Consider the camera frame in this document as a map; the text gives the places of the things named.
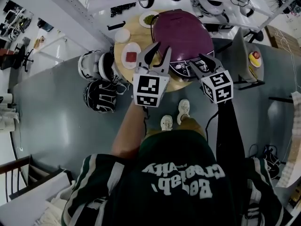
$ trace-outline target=shoe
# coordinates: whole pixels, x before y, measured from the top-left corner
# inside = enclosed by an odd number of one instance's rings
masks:
[[[162,130],[172,130],[173,128],[173,118],[170,115],[165,115],[161,119]]]
[[[177,116],[177,123],[180,125],[182,122],[182,116],[183,115],[187,115],[187,117],[189,116],[189,110],[190,110],[190,103],[189,100],[183,99],[180,101],[179,106],[179,114]]]

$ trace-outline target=round wooden table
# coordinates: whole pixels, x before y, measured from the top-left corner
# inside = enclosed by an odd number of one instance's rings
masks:
[[[140,15],[131,18],[126,23],[126,25],[124,25],[124,28],[128,29],[131,33],[131,38],[128,43],[136,42],[137,44],[139,44],[141,50],[144,50],[146,49],[147,46],[152,44],[151,30],[149,28],[144,28],[140,25],[139,17]],[[114,47],[115,63],[120,73],[125,77],[125,79],[133,84],[133,73],[135,71],[135,68],[129,70],[125,68],[121,62],[121,53],[123,48],[126,46],[126,44],[127,43],[117,43],[117,42],[115,43],[115,47]],[[156,53],[151,63],[151,66],[158,65],[160,61],[161,61],[161,56],[158,53]],[[171,78],[168,83],[166,92],[182,89],[185,86],[191,84],[191,82],[181,81],[181,78],[176,76],[171,70],[169,70],[169,74],[171,75]]]

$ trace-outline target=purple pot lid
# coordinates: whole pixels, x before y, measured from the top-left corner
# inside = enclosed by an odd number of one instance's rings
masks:
[[[193,14],[180,9],[160,13],[153,34],[155,41],[161,42],[161,55],[168,46],[172,48],[171,62],[193,59],[198,54],[207,54],[214,49],[202,22]]]

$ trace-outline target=green food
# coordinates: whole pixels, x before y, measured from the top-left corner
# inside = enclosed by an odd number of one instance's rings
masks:
[[[144,19],[143,19],[143,21],[145,22],[145,24],[147,24],[147,25],[150,25],[151,24],[151,20],[152,20],[152,18],[154,17],[155,15],[148,15],[148,16],[146,16]]]

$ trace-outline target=wooden railing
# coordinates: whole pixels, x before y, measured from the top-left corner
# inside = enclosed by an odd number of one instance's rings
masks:
[[[5,173],[5,195],[6,195],[6,202],[8,202],[8,172],[11,172],[11,194],[13,194],[13,172],[14,169],[18,169],[18,175],[17,175],[17,191],[19,191],[19,177],[20,177],[20,168],[28,165],[30,161],[30,156],[26,156],[23,158],[20,158],[15,161],[11,161],[8,163],[5,163],[3,165],[0,165],[0,174]]]

